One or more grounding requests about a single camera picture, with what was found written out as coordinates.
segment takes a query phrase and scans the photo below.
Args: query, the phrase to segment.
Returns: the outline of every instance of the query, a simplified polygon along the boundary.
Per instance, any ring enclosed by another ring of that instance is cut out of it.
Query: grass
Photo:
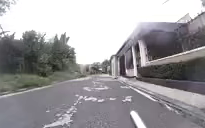
[[[78,72],[55,72],[49,77],[33,74],[0,74],[0,93],[17,91],[23,88],[35,88],[51,83],[84,77]]]

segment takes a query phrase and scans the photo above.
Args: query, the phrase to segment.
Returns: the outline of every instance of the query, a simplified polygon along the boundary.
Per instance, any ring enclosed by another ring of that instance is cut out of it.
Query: road
[[[148,95],[110,77],[66,81],[0,97],[0,128],[200,128]]]

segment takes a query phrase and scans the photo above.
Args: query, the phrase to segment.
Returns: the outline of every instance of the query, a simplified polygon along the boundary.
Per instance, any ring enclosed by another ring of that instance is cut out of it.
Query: railing
[[[160,58],[157,60],[152,60],[146,62],[146,66],[151,65],[163,65],[163,64],[169,64],[169,63],[178,63],[182,61],[188,61],[196,58],[202,58],[205,57],[205,46],[199,47],[190,51],[182,52],[179,54],[175,54],[172,56]]]

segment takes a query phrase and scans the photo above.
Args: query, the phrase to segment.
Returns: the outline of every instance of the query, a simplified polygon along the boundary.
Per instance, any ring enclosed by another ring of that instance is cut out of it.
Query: sky
[[[110,59],[138,22],[176,22],[201,11],[200,0],[18,0],[0,18],[4,31],[21,38],[27,30],[46,33],[50,39],[70,36],[77,63]]]

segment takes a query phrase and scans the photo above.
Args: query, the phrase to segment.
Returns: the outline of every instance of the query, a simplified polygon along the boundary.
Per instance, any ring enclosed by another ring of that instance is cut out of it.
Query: sidewalk
[[[135,78],[118,77],[118,80],[171,103],[174,107],[183,109],[183,111],[205,121],[205,95],[150,84]]]

